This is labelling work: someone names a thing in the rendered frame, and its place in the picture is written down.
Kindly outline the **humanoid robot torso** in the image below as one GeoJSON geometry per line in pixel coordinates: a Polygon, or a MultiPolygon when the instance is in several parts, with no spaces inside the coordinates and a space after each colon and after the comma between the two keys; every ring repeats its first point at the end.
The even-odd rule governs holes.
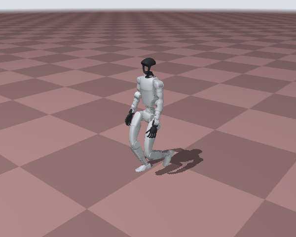
{"type": "Polygon", "coordinates": [[[143,116],[145,122],[149,123],[155,115],[154,107],[155,102],[158,100],[156,96],[156,89],[154,87],[154,80],[158,77],[149,76],[151,78],[145,78],[144,75],[140,78],[140,89],[143,104],[146,106],[146,110],[143,110],[143,116]]]}

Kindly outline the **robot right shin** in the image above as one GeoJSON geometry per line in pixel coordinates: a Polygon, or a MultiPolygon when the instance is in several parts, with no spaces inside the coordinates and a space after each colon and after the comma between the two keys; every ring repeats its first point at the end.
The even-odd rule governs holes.
{"type": "Polygon", "coordinates": [[[142,164],[146,164],[146,166],[148,165],[142,147],[138,147],[137,149],[130,147],[130,149],[135,154],[135,156],[141,161],[142,164]]]}

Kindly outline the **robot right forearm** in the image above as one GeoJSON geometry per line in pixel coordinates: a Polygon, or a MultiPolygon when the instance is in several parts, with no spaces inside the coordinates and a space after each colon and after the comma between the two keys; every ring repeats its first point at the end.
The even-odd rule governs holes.
{"type": "Polygon", "coordinates": [[[138,98],[134,97],[133,103],[132,103],[132,106],[131,106],[132,113],[135,113],[136,112],[136,109],[137,109],[137,106],[138,106],[139,101],[140,100],[138,98]]]}

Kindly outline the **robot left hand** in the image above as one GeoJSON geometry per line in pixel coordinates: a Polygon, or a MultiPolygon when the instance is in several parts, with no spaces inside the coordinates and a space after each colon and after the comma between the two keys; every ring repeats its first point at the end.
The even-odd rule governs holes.
{"type": "Polygon", "coordinates": [[[157,133],[157,128],[156,127],[158,127],[158,125],[154,125],[154,120],[153,120],[153,122],[152,122],[152,127],[150,128],[150,130],[148,130],[146,133],[148,133],[149,131],[150,131],[150,133],[149,133],[149,135],[147,136],[147,137],[149,137],[149,138],[155,138],[156,137],[156,133],[157,133]]]}

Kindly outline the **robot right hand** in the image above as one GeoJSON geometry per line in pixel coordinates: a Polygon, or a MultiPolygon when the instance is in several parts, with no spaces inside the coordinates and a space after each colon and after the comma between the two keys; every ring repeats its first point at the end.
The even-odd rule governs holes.
{"type": "Polygon", "coordinates": [[[126,119],[125,119],[125,123],[127,126],[129,126],[131,124],[131,120],[133,117],[134,113],[132,113],[132,109],[130,109],[129,114],[127,115],[126,119]]]}

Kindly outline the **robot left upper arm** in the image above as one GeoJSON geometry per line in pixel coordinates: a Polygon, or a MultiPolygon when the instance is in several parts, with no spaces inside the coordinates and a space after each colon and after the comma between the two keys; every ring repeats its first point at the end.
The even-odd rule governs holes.
{"type": "Polygon", "coordinates": [[[158,101],[162,101],[163,102],[163,87],[164,87],[164,83],[158,79],[155,79],[154,81],[154,87],[156,89],[156,96],[158,98],[158,100],[155,102],[155,106],[157,106],[157,102],[158,101]]]}

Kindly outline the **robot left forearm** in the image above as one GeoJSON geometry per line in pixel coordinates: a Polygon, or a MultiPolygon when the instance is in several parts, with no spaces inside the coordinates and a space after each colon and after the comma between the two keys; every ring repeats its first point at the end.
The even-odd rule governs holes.
{"type": "Polygon", "coordinates": [[[163,102],[162,101],[158,101],[157,102],[157,108],[155,108],[155,115],[153,117],[153,119],[154,119],[154,125],[158,125],[159,124],[159,120],[160,120],[160,116],[161,116],[162,110],[163,110],[163,102]]]}

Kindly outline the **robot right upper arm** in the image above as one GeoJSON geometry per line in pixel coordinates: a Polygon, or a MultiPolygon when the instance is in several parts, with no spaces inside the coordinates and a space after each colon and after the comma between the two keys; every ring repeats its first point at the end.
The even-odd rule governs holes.
{"type": "Polygon", "coordinates": [[[135,93],[135,97],[138,98],[138,99],[141,99],[141,89],[140,89],[140,77],[137,77],[137,92],[135,93]]]}

